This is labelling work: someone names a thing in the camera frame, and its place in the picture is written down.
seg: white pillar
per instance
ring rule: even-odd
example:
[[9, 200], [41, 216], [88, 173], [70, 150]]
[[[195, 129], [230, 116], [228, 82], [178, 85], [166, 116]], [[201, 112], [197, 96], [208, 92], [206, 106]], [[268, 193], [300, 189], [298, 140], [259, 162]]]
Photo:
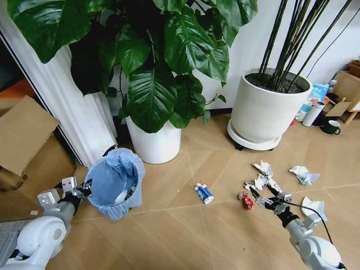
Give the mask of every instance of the white pillar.
[[116, 144], [116, 130], [104, 94], [83, 96], [71, 77], [68, 46], [48, 63], [41, 63], [8, 16], [6, 1], [0, 1], [0, 31], [44, 106], [61, 122], [60, 129], [79, 161], [91, 167]]

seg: blue trash bag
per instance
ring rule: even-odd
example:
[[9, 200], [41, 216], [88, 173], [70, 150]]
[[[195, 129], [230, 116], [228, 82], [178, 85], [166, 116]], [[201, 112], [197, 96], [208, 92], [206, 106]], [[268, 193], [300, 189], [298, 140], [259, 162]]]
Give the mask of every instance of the blue trash bag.
[[[111, 150], [86, 175], [85, 182], [92, 179], [88, 200], [112, 221], [119, 220], [128, 214], [129, 208], [141, 205], [144, 175], [144, 164], [138, 155], [126, 148]], [[128, 194], [126, 200], [115, 202], [121, 193]]]

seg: crumpled paper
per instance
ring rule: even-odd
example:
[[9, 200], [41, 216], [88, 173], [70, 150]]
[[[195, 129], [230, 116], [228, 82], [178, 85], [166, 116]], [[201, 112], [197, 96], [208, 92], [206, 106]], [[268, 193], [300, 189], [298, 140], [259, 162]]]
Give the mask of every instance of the crumpled paper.
[[253, 189], [263, 190], [263, 187], [269, 184], [272, 188], [277, 190], [278, 192], [282, 192], [280, 186], [272, 179], [273, 172], [270, 164], [267, 162], [261, 161], [260, 164], [253, 163], [253, 167], [255, 167], [261, 174], [258, 175], [257, 179], [252, 182], [244, 182], [244, 188], [250, 190], [250, 186]]
[[307, 186], [311, 186], [320, 177], [319, 173], [310, 173], [304, 166], [294, 166], [289, 171], [295, 173], [300, 183]]
[[[308, 197], [305, 196], [303, 199], [302, 206], [309, 207], [311, 209], [314, 209], [317, 211], [322, 219], [324, 221], [327, 221], [327, 217], [325, 216], [324, 209], [325, 209], [325, 203], [323, 201], [312, 201]], [[314, 211], [311, 211], [309, 209], [302, 208], [301, 211], [304, 213], [304, 215], [309, 216], [312, 214], [316, 214]]]

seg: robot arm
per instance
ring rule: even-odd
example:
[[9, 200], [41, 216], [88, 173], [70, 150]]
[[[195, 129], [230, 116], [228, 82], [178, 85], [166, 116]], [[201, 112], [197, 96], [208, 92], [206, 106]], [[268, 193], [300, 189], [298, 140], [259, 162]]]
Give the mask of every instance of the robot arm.
[[280, 218], [302, 261], [313, 270], [346, 269], [336, 247], [331, 242], [312, 235], [312, 228], [321, 222], [321, 218], [313, 214], [302, 222], [290, 211], [292, 195], [287, 192], [279, 193], [271, 186], [268, 188], [275, 197], [267, 199], [261, 197], [252, 187], [250, 190], [260, 206], [274, 211]]
[[44, 208], [42, 217], [28, 223], [17, 238], [17, 247], [0, 270], [44, 270], [48, 261], [62, 249], [71, 220], [82, 200], [91, 194], [91, 181], [78, 186], [76, 177], [65, 178], [55, 188], [38, 195]]

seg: white pot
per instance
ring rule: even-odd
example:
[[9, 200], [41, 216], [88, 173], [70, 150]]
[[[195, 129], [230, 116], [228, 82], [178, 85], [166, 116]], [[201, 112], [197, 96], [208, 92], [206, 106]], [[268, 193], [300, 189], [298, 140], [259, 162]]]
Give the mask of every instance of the white pot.
[[[276, 140], [289, 127], [291, 121], [301, 108], [312, 90], [312, 84], [298, 77], [296, 85], [304, 90], [297, 94], [283, 94], [268, 91], [250, 84], [245, 76], [257, 73], [253, 69], [241, 76], [231, 121], [236, 132], [244, 139], [263, 143]], [[267, 69], [272, 74], [274, 69]], [[295, 74], [289, 73], [287, 79], [292, 80]]]
[[179, 153], [181, 129], [175, 128], [169, 121], [156, 133], [146, 133], [134, 124], [130, 116], [126, 117], [126, 124], [135, 152], [142, 161], [151, 164], [165, 163]]

